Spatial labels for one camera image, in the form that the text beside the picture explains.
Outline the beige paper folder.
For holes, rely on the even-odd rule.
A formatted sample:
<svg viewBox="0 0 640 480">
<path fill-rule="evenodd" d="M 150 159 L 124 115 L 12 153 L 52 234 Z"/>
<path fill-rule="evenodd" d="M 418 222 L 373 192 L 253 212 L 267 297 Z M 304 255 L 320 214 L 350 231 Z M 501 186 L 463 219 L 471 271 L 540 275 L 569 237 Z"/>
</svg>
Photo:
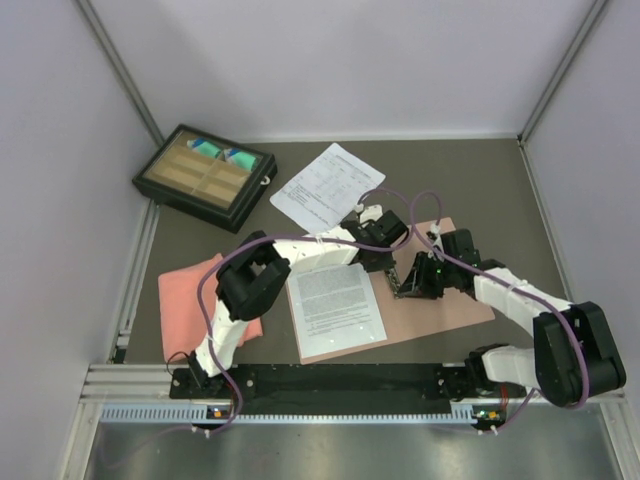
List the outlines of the beige paper folder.
<svg viewBox="0 0 640 480">
<path fill-rule="evenodd" d="M 303 364 L 360 353 L 373 348 L 393 345 L 435 335 L 475 324 L 492 321 L 495 314 L 490 307 L 451 288 L 437 300 L 423 298 L 395 298 L 382 272 L 368 274 L 386 330 L 387 339 L 369 346 L 356 347 L 338 354 L 315 357 Z"/>
</svg>

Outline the white text document sheet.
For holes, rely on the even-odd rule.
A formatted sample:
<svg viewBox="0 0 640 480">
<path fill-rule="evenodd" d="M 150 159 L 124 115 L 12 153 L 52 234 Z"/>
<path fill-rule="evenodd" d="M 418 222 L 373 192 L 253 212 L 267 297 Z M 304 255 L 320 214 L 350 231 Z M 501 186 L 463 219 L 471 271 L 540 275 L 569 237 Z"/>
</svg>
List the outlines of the white text document sheet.
<svg viewBox="0 0 640 480">
<path fill-rule="evenodd" d="M 370 277 L 358 264 L 294 274 L 287 293 L 305 363 L 387 339 Z"/>
</svg>

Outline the pink cloth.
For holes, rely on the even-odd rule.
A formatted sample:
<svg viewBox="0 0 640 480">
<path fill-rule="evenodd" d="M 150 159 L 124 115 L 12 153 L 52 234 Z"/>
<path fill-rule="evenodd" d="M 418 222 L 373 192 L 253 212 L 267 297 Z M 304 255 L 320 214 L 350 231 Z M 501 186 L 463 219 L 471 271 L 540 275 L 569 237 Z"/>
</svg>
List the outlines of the pink cloth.
<svg viewBox="0 0 640 480">
<path fill-rule="evenodd" d="M 162 351 L 165 361 L 183 359 L 178 352 L 193 351 L 207 328 L 197 300 L 197 286 L 204 274 L 223 256 L 170 271 L 158 277 Z"/>
</svg>

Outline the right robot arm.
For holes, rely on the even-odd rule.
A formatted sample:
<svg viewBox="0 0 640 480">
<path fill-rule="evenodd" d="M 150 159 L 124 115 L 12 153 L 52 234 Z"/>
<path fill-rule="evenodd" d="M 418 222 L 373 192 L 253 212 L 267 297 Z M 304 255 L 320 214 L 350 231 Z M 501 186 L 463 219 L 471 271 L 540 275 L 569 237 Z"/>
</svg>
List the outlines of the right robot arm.
<svg viewBox="0 0 640 480">
<path fill-rule="evenodd" d="M 474 393 L 487 396 L 511 383 L 570 408 L 625 385 L 626 370 L 599 305 L 546 294 L 503 263 L 482 258 L 467 229 L 441 233 L 432 226 L 416 236 L 426 249 L 416 255 L 399 296 L 436 300 L 455 289 L 532 338 L 528 349 L 492 344 L 470 352 L 466 380 Z"/>
</svg>

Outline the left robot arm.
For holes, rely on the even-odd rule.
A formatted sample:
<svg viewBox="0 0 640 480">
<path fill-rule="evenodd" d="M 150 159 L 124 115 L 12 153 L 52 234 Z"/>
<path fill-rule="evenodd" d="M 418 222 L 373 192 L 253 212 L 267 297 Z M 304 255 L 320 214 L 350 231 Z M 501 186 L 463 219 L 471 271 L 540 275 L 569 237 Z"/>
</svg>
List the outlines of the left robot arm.
<svg viewBox="0 0 640 480">
<path fill-rule="evenodd" d="M 196 301 L 205 320 L 201 343 L 172 372 L 172 399 L 204 399 L 224 388 L 238 391 L 228 374 L 251 321 L 274 305 L 288 277 L 353 263 L 367 272 L 395 265 L 392 252 L 406 243 L 409 228 L 392 211 L 374 205 L 356 220 L 316 234 L 250 234 L 242 245 L 201 277 Z"/>
</svg>

